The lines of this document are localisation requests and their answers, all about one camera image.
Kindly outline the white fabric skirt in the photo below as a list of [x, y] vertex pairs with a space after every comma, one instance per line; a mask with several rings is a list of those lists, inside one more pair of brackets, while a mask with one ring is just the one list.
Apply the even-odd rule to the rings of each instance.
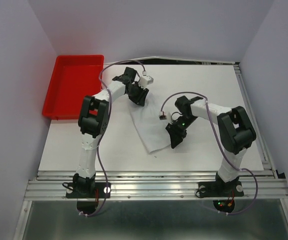
[[149, 93], [145, 100], [145, 106], [139, 106], [133, 102], [128, 104], [129, 113], [139, 138], [150, 154], [162, 150], [171, 144], [166, 126], [170, 120], [170, 114], [166, 120], [160, 120], [160, 108], [162, 100]]

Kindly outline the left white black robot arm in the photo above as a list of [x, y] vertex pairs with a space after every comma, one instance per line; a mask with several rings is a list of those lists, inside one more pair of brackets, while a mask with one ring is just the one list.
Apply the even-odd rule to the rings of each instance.
[[116, 76], [103, 89], [93, 95], [85, 96], [78, 119], [82, 134], [81, 158], [73, 176], [71, 190], [84, 197], [90, 197], [95, 191], [95, 160], [100, 139], [109, 123], [112, 103], [123, 95], [138, 106], [145, 106], [149, 93], [147, 86], [153, 78], [144, 70], [136, 81], [137, 71], [126, 67], [124, 73]]

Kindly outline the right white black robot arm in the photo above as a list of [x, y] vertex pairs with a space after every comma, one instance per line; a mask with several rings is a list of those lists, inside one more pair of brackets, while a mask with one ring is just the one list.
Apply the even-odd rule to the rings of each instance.
[[256, 132], [246, 110], [237, 106], [223, 107], [208, 102], [207, 97], [197, 94], [188, 99], [181, 96], [175, 101], [180, 116], [170, 119], [166, 131], [171, 148], [176, 148], [186, 138], [188, 127], [198, 118], [208, 120], [217, 145], [223, 156], [214, 181], [200, 181], [198, 198], [242, 197], [243, 187], [239, 181], [241, 162], [246, 151], [256, 140]]

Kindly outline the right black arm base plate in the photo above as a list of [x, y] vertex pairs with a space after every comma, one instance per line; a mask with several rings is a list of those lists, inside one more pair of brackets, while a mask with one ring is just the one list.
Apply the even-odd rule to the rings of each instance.
[[241, 182], [201, 181], [195, 193], [198, 198], [225, 198], [243, 197], [244, 191]]

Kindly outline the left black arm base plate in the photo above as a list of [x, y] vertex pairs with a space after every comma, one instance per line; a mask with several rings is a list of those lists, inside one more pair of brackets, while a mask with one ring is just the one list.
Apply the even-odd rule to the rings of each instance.
[[82, 191], [75, 190], [72, 182], [64, 182], [62, 186], [66, 189], [68, 199], [108, 199], [111, 194], [110, 182], [96, 182], [94, 187]]

